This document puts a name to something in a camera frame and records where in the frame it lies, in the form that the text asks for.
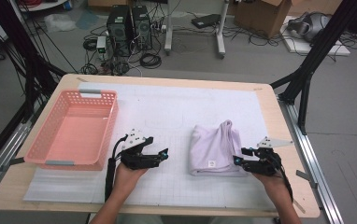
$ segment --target wooden table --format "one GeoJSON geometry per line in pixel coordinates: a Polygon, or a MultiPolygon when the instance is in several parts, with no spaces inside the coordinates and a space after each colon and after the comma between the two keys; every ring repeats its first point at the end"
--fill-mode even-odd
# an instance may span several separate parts
{"type": "MultiPolygon", "coordinates": [[[[58,92],[63,89],[76,88],[81,82],[101,82],[120,84],[139,84],[165,87],[192,87],[221,90],[254,91],[259,99],[263,111],[264,121],[269,137],[277,139],[292,139],[288,126],[282,115],[275,93],[267,84],[220,82],[203,80],[146,78],[146,77],[102,77],[88,75],[66,75],[60,81],[56,91],[41,113],[38,121],[29,133],[17,157],[23,157],[36,137],[37,131],[49,114],[52,103],[56,100],[58,92]]],[[[294,195],[294,208],[299,217],[318,217],[319,206],[307,180],[297,176],[296,170],[304,172],[303,165],[295,146],[278,147],[275,151],[282,158],[282,163],[290,179],[294,195]]],[[[97,212],[102,204],[94,203],[45,203],[25,202],[22,200],[30,182],[32,181],[36,166],[32,163],[12,165],[0,183],[0,210],[18,211],[71,211],[71,212],[97,212]]],[[[228,209],[228,208],[203,208],[203,207],[173,207],[173,206],[140,206],[125,205],[122,213],[159,214],[159,215],[184,215],[184,216],[244,216],[244,217],[273,217],[276,211],[263,211],[257,209],[228,209]]]]}

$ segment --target computer tower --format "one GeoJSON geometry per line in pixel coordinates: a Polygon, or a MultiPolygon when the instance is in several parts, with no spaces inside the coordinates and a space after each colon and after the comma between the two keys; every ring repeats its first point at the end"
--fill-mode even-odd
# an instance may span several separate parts
{"type": "Polygon", "coordinates": [[[114,56],[130,56],[130,43],[134,39],[134,34],[129,6],[112,6],[107,20],[107,29],[114,56]]]}
{"type": "Polygon", "coordinates": [[[132,8],[137,49],[152,49],[150,16],[146,6],[132,8]]]}

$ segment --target black pole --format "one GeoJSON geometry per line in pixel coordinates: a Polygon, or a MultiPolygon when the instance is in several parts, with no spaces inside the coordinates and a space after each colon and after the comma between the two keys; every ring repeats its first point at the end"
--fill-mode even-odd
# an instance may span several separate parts
{"type": "Polygon", "coordinates": [[[310,90],[310,81],[316,69],[328,55],[336,41],[344,33],[351,21],[357,16],[357,0],[343,0],[334,16],[327,23],[325,29],[316,39],[314,46],[306,56],[300,67],[292,74],[271,83],[277,88],[289,83],[286,90],[279,95],[279,99],[286,104],[293,105],[297,95],[301,94],[298,126],[302,134],[306,132],[307,101],[310,90]]]}
{"type": "Polygon", "coordinates": [[[0,0],[0,25],[9,40],[19,52],[20,57],[11,55],[7,43],[0,38],[0,45],[15,66],[16,71],[25,77],[25,102],[12,121],[0,134],[0,150],[21,121],[28,120],[34,114],[34,103],[40,95],[51,96],[57,86],[53,74],[62,77],[65,71],[47,62],[36,50],[30,36],[24,30],[21,21],[8,0],[0,0]]]}

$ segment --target lavender cloth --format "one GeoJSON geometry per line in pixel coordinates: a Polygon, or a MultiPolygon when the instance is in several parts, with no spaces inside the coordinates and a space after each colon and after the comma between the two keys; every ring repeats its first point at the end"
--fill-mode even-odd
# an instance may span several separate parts
{"type": "Polygon", "coordinates": [[[233,155],[242,156],[240,136],[226,120],[218,129],[196,125],[190,147],[192,175],[246,176],[240,166],[234,165],[233,155]]]}

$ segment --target cardboard box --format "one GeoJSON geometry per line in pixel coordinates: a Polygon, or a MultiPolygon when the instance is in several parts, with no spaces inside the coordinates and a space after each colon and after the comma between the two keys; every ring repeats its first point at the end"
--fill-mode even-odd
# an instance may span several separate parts
{"type": "Polygon", "coordinates": [[[114,5],[129,5],[132,6],[132,0],[88,0],[88,6],[94,9],[110,10],[114,5]]]}
{"type": "Polygon", "coordinates": [[[290,8],[290,16],[301,16],[304,12],[318,11],[324,14],[333,15],[341,4],[342,0],[311,0],[304,1],[290,8]]]}
{"type": "Polygon", "coordinates": [[[257,35],[271,38],[279,33],[292,4],[302,0],[257,0],[241,2],[237,6],[235,25],[248,29],[257,35]]]}
{"type": "Polygon", "coordinates": [[[235,15],[237,4],[234,3],[235,0],[229,0],[227,15],[235,15]]]}

